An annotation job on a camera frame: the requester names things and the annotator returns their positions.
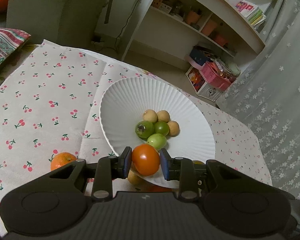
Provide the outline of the yellowish longan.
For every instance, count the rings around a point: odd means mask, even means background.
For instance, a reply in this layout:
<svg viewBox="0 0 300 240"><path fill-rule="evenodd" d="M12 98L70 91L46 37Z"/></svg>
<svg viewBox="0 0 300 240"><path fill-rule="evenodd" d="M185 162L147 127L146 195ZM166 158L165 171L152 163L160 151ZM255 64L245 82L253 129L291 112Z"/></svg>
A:
<svg viewBox="0 0 300 240"><path fill-rule="evenodd" d="M176 121L169 121L167 125L169 126L169 136L174 137L179 134L180 127Z"/></svg>

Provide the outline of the orange cherry tomato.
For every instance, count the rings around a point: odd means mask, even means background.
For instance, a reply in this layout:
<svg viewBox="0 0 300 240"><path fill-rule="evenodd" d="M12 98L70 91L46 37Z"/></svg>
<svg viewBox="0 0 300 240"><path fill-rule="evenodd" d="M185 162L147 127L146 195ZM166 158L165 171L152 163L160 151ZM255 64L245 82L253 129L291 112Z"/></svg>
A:
<svg viewBox="0 0 300 240"><path fill-rule="evenodd" d="M132 162L139 174L144 177L154 175L160 166L160 157L157 150L149 145L142 144L134 148Z"/></svg>

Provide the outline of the pink plastic basket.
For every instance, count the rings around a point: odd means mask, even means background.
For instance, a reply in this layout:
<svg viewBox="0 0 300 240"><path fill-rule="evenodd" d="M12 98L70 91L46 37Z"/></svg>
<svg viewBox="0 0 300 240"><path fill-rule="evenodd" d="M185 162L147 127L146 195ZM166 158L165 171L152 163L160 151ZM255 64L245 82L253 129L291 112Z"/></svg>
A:
<svg viewBox="0 0 300 240"><path fill-rule="evenodd" d="M225 91L232 84L228 78L219 74L219 72L216 70L216 64L214 62L206 61L203 64L200 73L207 83L222 91Z"/></svg>

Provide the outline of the olive green tomato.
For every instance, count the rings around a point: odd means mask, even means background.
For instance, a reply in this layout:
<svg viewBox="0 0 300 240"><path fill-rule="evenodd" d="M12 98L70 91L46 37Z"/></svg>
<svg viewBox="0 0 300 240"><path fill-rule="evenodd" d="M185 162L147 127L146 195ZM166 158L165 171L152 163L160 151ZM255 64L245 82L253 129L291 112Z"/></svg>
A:
<svg viewBox="0 0 300 240"><path fill-rule="evenodd" d="M192 161L194 164L198 164L198 165L204 165L204 162L200 161L200 160L193 160Z"/></svg>

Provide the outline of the grey sofa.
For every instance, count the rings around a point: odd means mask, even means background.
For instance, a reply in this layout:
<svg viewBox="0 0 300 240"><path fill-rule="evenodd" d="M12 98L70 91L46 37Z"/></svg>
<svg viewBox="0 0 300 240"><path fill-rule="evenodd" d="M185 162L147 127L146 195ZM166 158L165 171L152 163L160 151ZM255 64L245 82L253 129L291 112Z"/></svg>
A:
<svg viewBox="0 0 300 240"><path fill-rule="evenodd" d="M62 46L89 46L107 0L8 0L6 26Z"/></svg>

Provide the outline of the white storage box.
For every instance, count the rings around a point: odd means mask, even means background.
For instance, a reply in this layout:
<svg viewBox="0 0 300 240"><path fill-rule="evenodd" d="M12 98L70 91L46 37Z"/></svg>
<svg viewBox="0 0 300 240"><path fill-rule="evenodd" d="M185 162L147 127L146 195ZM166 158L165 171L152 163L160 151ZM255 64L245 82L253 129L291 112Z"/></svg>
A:
<svg viewBox="0 0 300 240"><path fill-rule="evenodd" d="M223 91L213 87L205 81L199 70L196 68L190 67L185 75L198 96L215 102L222 95Z"/></svg>

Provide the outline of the light green fruit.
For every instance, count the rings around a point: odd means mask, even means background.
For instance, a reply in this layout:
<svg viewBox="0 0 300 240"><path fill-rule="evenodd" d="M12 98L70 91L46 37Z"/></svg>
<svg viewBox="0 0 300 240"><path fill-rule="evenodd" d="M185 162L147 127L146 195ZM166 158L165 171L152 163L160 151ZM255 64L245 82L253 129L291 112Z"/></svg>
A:
<svg viewBox="0 0 300 240"><path fill-rule="evenodd" d="M147 144L154 147L157 151L164 148L167 143L167 139L163 134L155 133L148 137Z"/></svg>

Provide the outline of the large red tomato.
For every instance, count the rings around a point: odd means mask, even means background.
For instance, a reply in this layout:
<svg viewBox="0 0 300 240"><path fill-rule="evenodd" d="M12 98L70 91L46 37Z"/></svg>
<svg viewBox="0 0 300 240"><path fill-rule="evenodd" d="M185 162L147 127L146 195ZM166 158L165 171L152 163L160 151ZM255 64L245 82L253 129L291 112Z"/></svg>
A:
<svg viewBox="0 0 300 240"><path fill-rule="evenodd" d="M173 189L152 184L146 191L147 192L173 192Z"/></svg>

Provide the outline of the brown longan front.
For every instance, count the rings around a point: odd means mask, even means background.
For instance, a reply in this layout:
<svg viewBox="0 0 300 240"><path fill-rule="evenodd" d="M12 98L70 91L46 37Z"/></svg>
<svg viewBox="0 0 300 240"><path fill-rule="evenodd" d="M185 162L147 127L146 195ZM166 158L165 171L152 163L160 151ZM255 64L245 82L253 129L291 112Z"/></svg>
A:
<svg viewBox="0 0 300 240"><path fill-rule="evenodd" d="M136 174L136 169L134 166L130 168L127 179L135 187L143 183L143 179Z"/></svg>

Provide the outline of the striped patterned cushion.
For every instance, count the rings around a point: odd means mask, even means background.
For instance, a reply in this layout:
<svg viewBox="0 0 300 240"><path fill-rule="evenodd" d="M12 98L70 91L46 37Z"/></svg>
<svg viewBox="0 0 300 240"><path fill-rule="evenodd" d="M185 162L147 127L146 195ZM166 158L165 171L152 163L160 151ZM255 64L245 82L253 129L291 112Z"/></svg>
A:
<svg viewBox="0 0 300 240"><path fill-rule="evenodd" d="M20 49L31 35L23 30L0 28L0 65Z"/></svg>

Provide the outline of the green oval fruit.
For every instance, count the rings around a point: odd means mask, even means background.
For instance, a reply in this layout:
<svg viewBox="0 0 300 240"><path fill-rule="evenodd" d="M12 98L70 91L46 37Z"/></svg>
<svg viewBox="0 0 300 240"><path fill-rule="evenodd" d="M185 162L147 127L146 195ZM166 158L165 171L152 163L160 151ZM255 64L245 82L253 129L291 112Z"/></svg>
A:
<svg viewBox="0 0 300 240"><path fill-rule="evenodd" d="M154 134L154 125L152 122L145 120L138 122L135 127L135 133L141 139L147 139Z"/></svg>

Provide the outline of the white fluted plate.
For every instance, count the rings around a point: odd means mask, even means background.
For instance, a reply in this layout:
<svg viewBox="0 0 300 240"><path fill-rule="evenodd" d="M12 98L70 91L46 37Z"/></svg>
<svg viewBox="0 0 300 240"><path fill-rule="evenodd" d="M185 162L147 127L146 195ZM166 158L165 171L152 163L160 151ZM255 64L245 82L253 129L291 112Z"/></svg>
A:
<svg viewBox="0 0 300 240"><path fill-rule="evenodd" d="M205 162L215 157L211 128L198 107L172 86L141 77L113 83L101 99L104 137L115 155L145 143L171 157Z"/></svg>

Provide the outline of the floral lace curtain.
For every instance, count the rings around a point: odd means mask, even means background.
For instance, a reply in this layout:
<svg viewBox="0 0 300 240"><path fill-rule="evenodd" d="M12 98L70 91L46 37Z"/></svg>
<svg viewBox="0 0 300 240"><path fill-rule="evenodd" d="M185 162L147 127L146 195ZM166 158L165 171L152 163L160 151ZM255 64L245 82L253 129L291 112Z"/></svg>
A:
<svg viewBox="0 0 300 240"><path fill-rule="evenodd" d="M261 38L217 103L256 134L273 185L300 199L300 0L277 0Z"/></svg>

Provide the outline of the stack of books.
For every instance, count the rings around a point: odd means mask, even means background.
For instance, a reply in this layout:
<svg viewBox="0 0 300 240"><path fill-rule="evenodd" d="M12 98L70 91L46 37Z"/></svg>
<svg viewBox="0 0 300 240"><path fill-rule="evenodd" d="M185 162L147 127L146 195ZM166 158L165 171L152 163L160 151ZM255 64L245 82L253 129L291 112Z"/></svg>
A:
<svg viewBox="0 0 300 240"><path fill-rule="evenodd" d="M263 10L254 3L242 0L235 7L255 30L266 20Z"/></svg>

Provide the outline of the cherry print tablecloth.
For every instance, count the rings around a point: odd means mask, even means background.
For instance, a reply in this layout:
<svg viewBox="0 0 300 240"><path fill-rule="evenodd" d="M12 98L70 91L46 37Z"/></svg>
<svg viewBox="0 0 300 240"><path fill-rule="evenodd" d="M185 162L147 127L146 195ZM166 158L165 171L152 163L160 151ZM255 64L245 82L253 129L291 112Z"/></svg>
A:
<svg viewBox="0 0 300 240"><path fill-rule="evenodd" d="M154 75L98 53L50 41L22 49L0 85L0 202L5 194L50 170L69 152L91 163L111 155L99 103L114 82ZM0 218L0 235L6 229Z"/></svg>

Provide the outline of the small orange mandarin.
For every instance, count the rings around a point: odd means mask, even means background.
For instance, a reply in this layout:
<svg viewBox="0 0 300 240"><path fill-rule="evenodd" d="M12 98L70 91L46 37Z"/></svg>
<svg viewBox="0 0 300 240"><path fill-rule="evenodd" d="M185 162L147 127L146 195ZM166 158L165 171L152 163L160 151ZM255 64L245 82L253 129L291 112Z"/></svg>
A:
<svg viewBox="0 0 300 240"><path fill-rule="evenodd" d="M68 163L75 161L77 159L76 156L74 156L71 153L68 152L62 152L57 155L52 159L51 165L50 165L50 170L56 170L64 165L67 165Z"/></svg>

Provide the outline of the brown longan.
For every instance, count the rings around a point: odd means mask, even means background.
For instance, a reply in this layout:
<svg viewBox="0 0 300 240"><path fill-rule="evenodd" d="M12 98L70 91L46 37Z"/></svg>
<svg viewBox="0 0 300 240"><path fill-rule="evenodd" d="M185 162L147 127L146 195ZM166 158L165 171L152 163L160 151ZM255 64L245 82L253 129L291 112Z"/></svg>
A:
<svg viewBox="0 0 300 240"><path fill-rule="evenodd" d="M158 121L168 123L170 121L170 114L166 110L160 110L157 112Z"/></svg>
<svg viewBox="0 0 300 240"><path fill-rule="evenodd" d="M127 179L135 187L143 183L143 179L136 174L136 169L134 166L130 168Z"/></svg>

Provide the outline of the white bookshelf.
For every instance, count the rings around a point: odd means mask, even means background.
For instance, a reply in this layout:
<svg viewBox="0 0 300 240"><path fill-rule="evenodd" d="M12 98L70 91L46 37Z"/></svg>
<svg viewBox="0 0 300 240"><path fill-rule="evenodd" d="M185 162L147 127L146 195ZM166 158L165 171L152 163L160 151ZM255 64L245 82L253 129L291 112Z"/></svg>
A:
<svg viewBox="0 0 300 240"><path fill-rule="evenodd" d="M247 66L264 49L261 35L237 11L242 0L138 0L119 41L119 58L129 50L184 68L193 46ZM272 0L246 0L267 12Z"/></svg>

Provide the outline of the pale beige longan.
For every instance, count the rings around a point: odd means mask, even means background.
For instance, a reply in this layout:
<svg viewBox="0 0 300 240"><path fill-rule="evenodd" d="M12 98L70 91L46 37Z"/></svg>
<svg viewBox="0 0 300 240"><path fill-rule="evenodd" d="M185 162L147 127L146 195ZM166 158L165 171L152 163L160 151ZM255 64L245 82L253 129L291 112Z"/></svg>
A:
<svg viewBox="0 0 300 240"><path fill-rule="evenodd" d="M144 121L156 123L158 121L157 113L152 109L147 109L142 116Z"/></svg>

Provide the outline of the dark blue storage bin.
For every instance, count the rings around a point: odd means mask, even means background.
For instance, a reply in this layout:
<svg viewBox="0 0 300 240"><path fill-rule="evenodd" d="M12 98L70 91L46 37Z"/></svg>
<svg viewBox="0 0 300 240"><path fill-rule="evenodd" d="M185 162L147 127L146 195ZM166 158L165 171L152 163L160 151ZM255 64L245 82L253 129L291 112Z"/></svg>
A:
<svg viewBox="0 0 300 240"><path fill-rule="evenodd" d="M206 61L213 62L216 59L213 51L199 45L192 48L190 57L200 66L203 66Z"/></svg>

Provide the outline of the small green tomato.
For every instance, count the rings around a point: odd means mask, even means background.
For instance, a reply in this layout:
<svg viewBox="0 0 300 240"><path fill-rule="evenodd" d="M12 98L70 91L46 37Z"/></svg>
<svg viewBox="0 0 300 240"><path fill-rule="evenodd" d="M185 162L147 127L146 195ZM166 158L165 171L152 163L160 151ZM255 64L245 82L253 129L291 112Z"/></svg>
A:
<svg viewBox="0 0 300 240"><path fill-rule="evenodd" d="M163 136L166 136L170 132L170 128L168 124L164 121L158 121L154 124L154 131L155 133L162 134Z"/></svg>

